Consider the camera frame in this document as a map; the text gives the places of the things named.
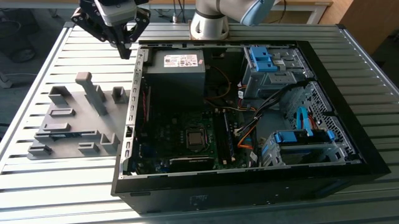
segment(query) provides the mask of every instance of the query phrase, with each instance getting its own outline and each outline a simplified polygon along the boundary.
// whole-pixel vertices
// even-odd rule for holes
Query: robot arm
[[[149,0],[81,0],[73,15],[77,23],[101,41],[110,41],[122,59],[130,59],[131,44],[137,42],[150,23],[151,12],[138,5]],[[127,22],[137,21],[133,29]]]
[[[266,18],[281,0],[198,0],[190,33],[199,40],[223,40],[229,36],[227,16],[247,26]],[[118,48],[121,58],[130,59],[131,44],[137,42],[150,23],[151,12],[138,5],[149,0],[79,0],[73,15],[77,23],[101,41]],[[133,29],[127,22],[137,21]]]
[[[281,0],[198,0],[190,34],[199,40],[223,40],[229,36],[227,17],[246,26],[258,25]]]

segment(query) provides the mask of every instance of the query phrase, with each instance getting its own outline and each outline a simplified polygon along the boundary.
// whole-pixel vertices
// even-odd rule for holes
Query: black cable
[[[159,14],[158,17],[165,18],[165,19],[167,19],[170,22],[173,22],[174,19],[173,19],[171,17],[166,16],[166,15],[162,13],[162,10],[159,11],[159,9],[157,9],[155,11],[157,11],[158,14]]]
[[[181,12],[183,12],[183,22],[186,23],[186,16],[185,16],[185,9],[183,9],[183,5],[182,5],[182,0],[178,0],[179,5],[181,5]]]
[[[186,22],[186,0],[183,0],[183,18]]]
[[[254,128],[254,131],[251,133],[251,140],[253,140],[253,147],[254,147],[254,153],[258,156],[258,160],[255,161],[257,167],[260,167],[260,161],[261,161],[261,150],[258,147],[258,136],[257,136],[257,128]]]
[[[178,12],[177,12],[177,0],[174,0],[174,12],[175,12],[175,14],[178,14]]]
[[[276,20],[276,21],[273,21],[273,22],[270,22],[270,23],[276,23],[276,22],[282,22],[282,20],[284,20],[284,17],[285,17],[285,15],[286,15],[286,12],[288,12],[288,0],[285,0],[285,9],[284,9],[284,13],[282,13],[282,17],[281,17],[281,19],[278,19],[278,20]]]

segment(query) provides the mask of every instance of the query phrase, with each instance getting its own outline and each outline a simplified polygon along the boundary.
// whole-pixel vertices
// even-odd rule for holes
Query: label sticker
[[[276,64],[285,64],[285,61],[284,60],[276,60],[274,63]]]
[[[165,67],[198,67],[198,55],[166,55]]]
[[[258,161],[258,155],[254,152],[251,152],[250,157],[254,161]]]
[[[241,99],[245,98],[245,92],[243,92],[243,91],[239,91],[239,92],[238,92],[238,97],[239,97]]]

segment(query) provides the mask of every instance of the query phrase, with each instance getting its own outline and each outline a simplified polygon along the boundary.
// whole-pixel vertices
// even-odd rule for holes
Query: wire
[[[251,129],[249,130],[249,132],[246,133],[245,137],[242,138],[242,140],[241,140],[239,143],[238,143],[238,147],[242,146],[242,143],[243,143],[246,137],[250,135],[250,133],[251,133],[251,131],[254,130],[255,127],[257,127],[257,125],[254,125],[254,126],[251,127]]]
[[[206,102],[207,102],[209,104],[211,104],[213,107],[217,107],[217,108],[226,108],[226,109],[231,109],[231,110],[235,110],[235,111],[247,111],[247,110],[243,110],[243,109],[234,108],[234,107],[231,107],[231,106],[218,106],[218,105],[213,104],[211,101],[209,101],[207,99],[205,99],[205,100],[206,100]]]
[[[247,149],[253,149],[253,150],[254,150],[254,147],[253,147],[253,146],[249,146],[249,145],[239,145],[238,147],[239,147],[239,148],[247,148]]]
[[[309,119],[310,119],[310,121],[312,121],[312,123],[313,123],[313,128],[314,128],[314,129],[320,129],[320,128],[318,128],[318,125],[317,125],[317,123],[316,123],[316,121],[314,121],[313,116],[309,115],[308,117],[309,117]]]
[[[284,20],[284,17],[285,17],[285,15],[286,15],[286,12],[288,12],[288,0],[285,0],[285,9],[284,9],[284,13],[282,13],[282,17],[281,17],[281,19],[278,19],[278,20],[276,20],[276,21],[273,21],[273,22],[270,22],[270,23],[276,23],[276,22],[282,22],[282,20]]]
[[[181,10],[183,12],[183,22],[186,23],[186,16],[185,16],[185,7],[182,6],[182,0],[178,0],[179,5],[181,5]]]
[[[242,101],[243,101],[243,99],[241,98],[241,99],[238,100],[238,108],[246,110],[247,108],[242,107]]]
[[[177,0],[174,0],[174,13],[178,14],[178,12],[177,12]]]
[[[207,97],[207,98],[206,98],[206,99],[219,99],[219,98],[225,97],[225,96],[229,94],[230,89],[231,89],[231,82],[230,82],[230,79],[229,79],[227,75],[225,74],[225,72],[223,72],[218,67],[211,66],[211,68],[215,68],[215,69],[221,72],[221,74],[225,76],[225,78],[226,78],[226,80],[227,80],[227,83],[229,83],[229,88],[227,88],[225,94],[222,94],[221,96],[217,96],[217,97]]]
[[[183,19],[186,22],[186,0],[183,0]]]
[[[5,74],[6,76],[18,76],[18,75],[30,75],[30,76],[37,76],[38,74],[34,73],[13,73],[13,74]]]
[[[241,127],[238,130],[237,130],[237,134],[241,134],[249,127],[251,127],[251,125],[255,123],[258,123],[258,120],[261,118],[261,115],[260,117],[257,117],[255,119],[253,119],[253,121],[250,122],[250,124],[247,124],[246,126]]]

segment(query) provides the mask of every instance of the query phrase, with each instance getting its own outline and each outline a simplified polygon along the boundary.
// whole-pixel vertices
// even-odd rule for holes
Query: aluminum table
[[[231,24],[231,39],[308,40],[321,57],[393,173],[316,201],[139,216],[110,195],[114,157],[31,161],[34,134],[50,106],[53,86],[75,83],[91,71],[102,89],[131,88],[131,60],[81,27],[65,27],[0,144],[0,223],[330,223],[399,220],[399,90],[346,29],[337,26]],[[151,24],[142,39],[189,39],[189,26]]]

